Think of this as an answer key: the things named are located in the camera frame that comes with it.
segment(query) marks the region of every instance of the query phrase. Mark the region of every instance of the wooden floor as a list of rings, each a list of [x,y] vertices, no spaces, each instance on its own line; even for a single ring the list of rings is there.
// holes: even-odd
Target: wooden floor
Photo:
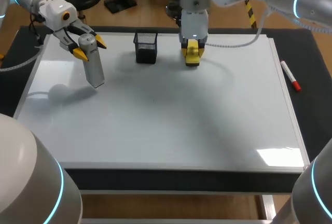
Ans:
[[[176,27],[175,22],[165,14],[169,0],[137,0],[138,6],[115,15],[104,7],[103,1],[85,11],[89,25]],[[265,6],[262,2],[251,2],[259,23]],[[29,14],[18,5],[11,5],[0,31],[0,53],[7,52],[19,27],[28,24]],[[210,28],[249,27],[244,3],[228,8],[212,6]],[[277,14],[271,15],[264,27],[296,28]],[[332,36],[316,33],[314,36],[332,74]],[[255,197],[244,195],[83,195],[82,198],[84,218],[258,219],[260,215]],[[288,196],[274,196],[277,211],[287,199]]]

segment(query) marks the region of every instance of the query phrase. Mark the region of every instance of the white cylinder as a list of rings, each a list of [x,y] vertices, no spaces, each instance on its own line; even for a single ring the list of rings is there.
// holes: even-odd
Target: white cylinder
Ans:
[[[0,223],[80,223],[73,180],[31,131],[1,114],[0,161]]]

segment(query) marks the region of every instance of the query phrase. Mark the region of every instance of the red marker cap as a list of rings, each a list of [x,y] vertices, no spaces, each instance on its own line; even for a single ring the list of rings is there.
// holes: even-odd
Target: red marker cap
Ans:
[[[294,81],[292,84],[296,92],[301,92],[300,84],[297,81]]]

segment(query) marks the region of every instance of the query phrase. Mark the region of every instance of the yellow black striped pole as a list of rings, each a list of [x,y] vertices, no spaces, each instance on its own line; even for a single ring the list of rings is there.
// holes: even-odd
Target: yellow black striped pole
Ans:
[[[256,24],[256,19],[255,19],[255,15],[254,15],[254,11],[253,8],[249,2],[249,0],[245,0],[245,7],[247,9],[249,18],[250,18],[250,25],[252,29],[257,29],[257,24]]]

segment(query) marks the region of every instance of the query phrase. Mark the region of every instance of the cable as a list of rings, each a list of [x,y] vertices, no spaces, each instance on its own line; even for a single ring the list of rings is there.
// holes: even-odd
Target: cable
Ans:
[[[262,19],[260,21],[260,25],[259,25],[259,29],[257,31],[257,34],[256,34],[255,38],[253,40],[251,40],[249,43],[238,44],[238,45],[220,45],[220,44],[206,43],[205,45],[212,46],[212,47],[219,47],[219,48],[241,48],[241,47],[249,46],[250,44],[253,44],[255,41],[257,41],[257,39],[259,38],[259,35],[261,34],[261,31],[263,29],[264,21],[265,21],[266,17],[268,15],[270,15],[271,13],[272,13],[271,9],[267,9],[264,12],[264,14],[262,16]]]
[[[39,45],[43,45],[43,44],[44,44],[44,41],[41,39],[41,37],[40,37],[40,35],[38,34],[38,32],[37,32],[37,30],[36,30],[36,27],[35,27],[35,25],[34,25],[34,22],[38,22],[38,21],[36,20],[36,18],[35,18],[35,19],[32,19],[32,15],[33,15],[33,14],[30,13],[29,31],[32,32],[32,33],[36,36],[38,44],[39,44]]]
[[[271,10],[279,13],[280,15],[282,15],[283,17],[285,17],[286,19],[288,19],[290,22],[300,26],[301,28],[307,29],[309,31],[312,32],[318,32],[318,33],[324,33],[324,34],[332,34],[332,29],[328,29],[328,28],[321,28],[321,27],[313,27],[310,25],[307,25],[305,23],[302,23],[301,21],[299,21],[298,19],[294,18],[292,15],[289,15],[283,11],[280,11],[274,7],[270,7]]]
[[[31,57],[29,60],[27,60],[26,62],[23,62],[19,65],[16,65],[16,66],[13,66],[13,67],[8,67],[8,68],[0,68],[0,73],[4,73],[4,72],[9,72],[9,71],[13,71],[13,70],[16,70],[18,68],[22,68],[30,63],[32,63],[33,61],[35,61],[39,55],[41,54],[42,50],[44,49],[43,46],[38,46],[36,48],[39,48],[39,51],[37,54],[35,54],[33,57]]]

